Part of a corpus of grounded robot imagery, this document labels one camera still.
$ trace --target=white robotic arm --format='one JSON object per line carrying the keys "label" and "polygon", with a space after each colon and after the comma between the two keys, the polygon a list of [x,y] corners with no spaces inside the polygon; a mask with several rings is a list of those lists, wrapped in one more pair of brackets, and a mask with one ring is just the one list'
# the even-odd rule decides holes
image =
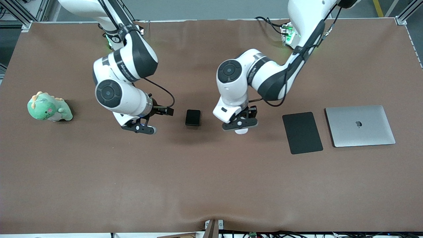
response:
{"label": "white robotic arm", "polygon": [[156,53],[144,40],[118,0],[59,0],[68,11],[97,20],[111,39],[115,51],[94,62],[93,78],[97,101],[113,112],[122,129],[155,134],[148,125],[154,114],[173,115],[173,109],[160,106],[134,82],[153,75]]}
{"label": "white robotic arm", "polygon": [[289,0],[288,14],[299,39],[291,56],[279,65],[256,49],[224,61],[216,73],[221,97],[213,114],[223,121],[225,131],[244,134],[258,125],[256,107],[248,107],[248,86],[266,102],[282,100],[324,34],[324,20],[332,7],[353,7],[360,0]]}

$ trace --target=stuffed animal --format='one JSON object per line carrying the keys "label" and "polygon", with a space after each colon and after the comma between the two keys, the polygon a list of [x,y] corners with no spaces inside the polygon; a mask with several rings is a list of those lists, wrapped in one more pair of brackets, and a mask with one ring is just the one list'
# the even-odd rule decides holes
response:
{"label": "stuffed animal", "polygon": [[27,107],[29,114],[37,120],[58,122],[61,119],[70,121],[73,118],[71,109],[63,98],[55,98],[41,91],[32,96]]}

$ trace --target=black mouse pad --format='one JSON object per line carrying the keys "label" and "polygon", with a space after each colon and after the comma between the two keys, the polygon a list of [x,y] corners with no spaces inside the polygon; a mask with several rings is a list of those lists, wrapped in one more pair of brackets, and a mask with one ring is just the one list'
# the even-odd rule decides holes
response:
{"label": "black mouse pad", "polygon": [[282,119],[291,154],[323,150],[312,112],[283,115]]}

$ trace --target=table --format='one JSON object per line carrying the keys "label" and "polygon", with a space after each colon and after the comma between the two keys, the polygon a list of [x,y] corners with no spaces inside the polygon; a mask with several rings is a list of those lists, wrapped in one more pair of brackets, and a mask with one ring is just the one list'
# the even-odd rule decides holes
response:
{"label": "table", "polygon": [[[92,63],[109,53],[96,24],[21,34],[0,87],[1,233],[183,232],[211,218],[249,231],[423,230],[423,72],[404,26],[340,19],[285,104],[256,103],[259,126],[243,136],[212,115],[216,69],[250,48],[285,63],[280,35],[257,21],[144,26],[159,58],[150,79],[177,100],[173,117],[151,118],[154,136],[122,130],[95,100]],[[31,118],[37,91],[66,99],[74,119]],[[334,148],[324,108],[371,104],[384,106],[396,144]],[[202,111],[197,130],[187,109]],[[282,115],[307,111],[324,150],[292,155]]]}

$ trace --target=small black rectangular object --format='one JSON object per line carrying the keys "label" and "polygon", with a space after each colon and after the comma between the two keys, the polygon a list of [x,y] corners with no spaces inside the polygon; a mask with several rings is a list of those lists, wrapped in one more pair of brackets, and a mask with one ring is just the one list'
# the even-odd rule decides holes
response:
{"label": "small black rectangular object", "polygon": [[312,112],[282,116],[291,154],[322,151],[319,131]]}
{"label": "small black rectangular object", "polygon": [[185,124],[187,126],[200,126],[200,116],[201,111],[200,110],[187,110],[187,118],[185,119]]}

